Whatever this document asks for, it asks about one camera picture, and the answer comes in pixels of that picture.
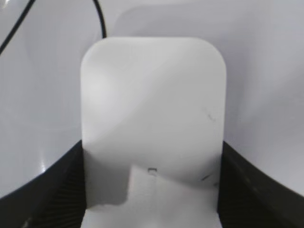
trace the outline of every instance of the small black mark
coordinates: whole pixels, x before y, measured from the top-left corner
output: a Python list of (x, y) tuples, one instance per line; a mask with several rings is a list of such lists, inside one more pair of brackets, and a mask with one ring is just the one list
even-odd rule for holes
[(203, 177), (200, 181), (205, 181), (205, 180), (208, 179), (211, 175), (212, 175), (212, 173), (211, 173), (211, 174), (208, 174), (207, 176)]
[(204, 112), (206, 114), (206, 116), (208, 117), (208, 119), (210, 119), (212, 122), (216, 122), (216, 118), (214, 118), (211, 113), (208, 111), (208, 109), (206, 107), (202, 107), (202, 112)]
[(148, 168), (148, 172), (151, 172), (151, 171), (157, 172), (157, 168)]
[(157, 168), (148, 168), (148, 173), (152, 176), (157, 176)]

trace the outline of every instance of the white plastic stand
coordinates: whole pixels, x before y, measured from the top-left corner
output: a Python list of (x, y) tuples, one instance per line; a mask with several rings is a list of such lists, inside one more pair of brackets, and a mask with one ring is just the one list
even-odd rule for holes
[(226, 69), (197, 38), (107, 38), (81, 67), (84, 228), (218, 227)]

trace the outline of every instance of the white surface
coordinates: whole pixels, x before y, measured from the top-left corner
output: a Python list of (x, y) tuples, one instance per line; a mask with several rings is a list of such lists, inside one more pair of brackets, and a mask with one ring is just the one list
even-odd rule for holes
[(128, 200), (119, 206), (87, 209), (81, 227), (221, 228), (216, 213), (218, 191), (210, 183), (190, 187), (133, 167)]
[(225, 90), (225, 63), (204, 40), (107, 38), (93, 45), (81, 66), (82, 227), (221, 227), (213, 184)]
[(80, 62), (100, 33), (91, 0), (38, 0), (0, 56), (0, 197), (80, 140)]
[(29, 0), (0, 0), (0, 45), (15, 25)]
[[(225, 63), (204, 40), (99, 41), (81, 66), (83, 148), (111, 169), (136, 164), (200, 181), (218, 168), (225, 90)], [(90, 162), (88, 178), (98, 179)]]
[(218, 48), (227, 65), (224, 139), (304, 195), (304, 1), (100, 2), (110, 36), (200, 37)]

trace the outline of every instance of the black ribbed edge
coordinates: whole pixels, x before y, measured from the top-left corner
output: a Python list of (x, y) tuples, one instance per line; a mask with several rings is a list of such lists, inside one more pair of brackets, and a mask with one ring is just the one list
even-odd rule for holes
[(218, 200), (223, 228), (304, 228), (304, 197), (265, 175), (227, 143)]
[(82, 143), (46, 172), (0, 199), (2, 228), (79, 228), (86, 209)]

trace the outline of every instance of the black cable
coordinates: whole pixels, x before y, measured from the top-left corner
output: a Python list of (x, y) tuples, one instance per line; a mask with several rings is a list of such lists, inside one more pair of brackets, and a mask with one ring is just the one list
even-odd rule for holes
[(106, 38), (107, 34), (106, 34), (106, 28), (105, 28), (105, 19), (104, 19), (104, 15), (103, 12), (101, 10), (101, 7), (99, 5), (98, 0), (93, 0), (98, 16), (99, 16), (99, 21), (100, 21), (100, 25), (101, 25), (101, 32), (102, 32), (102, 38)]
[[(7, 37), (5, 38), (5, 40), (3, 41), (3, 43), (0, 46), (0, 55), (2, 54), (2, 52), (4, 51), (4, 49), (6, 48), (6, 46), (9, 44), (10, 40), (13, 38), (13, 36), (15, 35), (15, 33), (17, 32), (17, 30), (19, 29), (20, 25), (22, 24), (24, 18), (27, 16), (29, 10), (31, 9), (31, 7), (33, 6), (33, 4), (35, 3), (36, 0), (29, 0), (26, 7), (24, 8), (23, 12), (21, 13), (20, 17), (18, 18), (18, 20), (16, 21), (15, 25), (13, 26), (13, 28), (11, 29), (11, 31), (9, 32), (9, 34), (7, 35)], [(106, 34), (106, 28), (105, 28), (105, 19), (103, 16), (103, 13), (101, 11), (101, 7), (99, 5), (98, 0), (93, 0), (98, 16), (99, 16), (99, 21), (101, 24), (101, 31), (102, 31), (102, 38), (106, 38), (107, 34)]]
[(28, 4), (24, 8), (23, 12), (21, 13), (20, 17), (18, 18), (17, 22), (15, 23), (14, 27), (11, 29), (11, 31), (8, 34), (8, 36), (5, 38), (5, 40), (3, 41), (2, 45), (0, 46), (0, 55), (2, 54), (2, 52), (4, 51), (4, 49), (6, 48), (6, 46), (9, 44), (9, 42), (13, 38), (14, 34), (19, 29), (20, 25), (22, 24), (24, 18), (28, 14), (30, 8), (32, 7), (32, 5), (34, 4), (35, 1), (36, 0), (29, 0), (28, 1)]

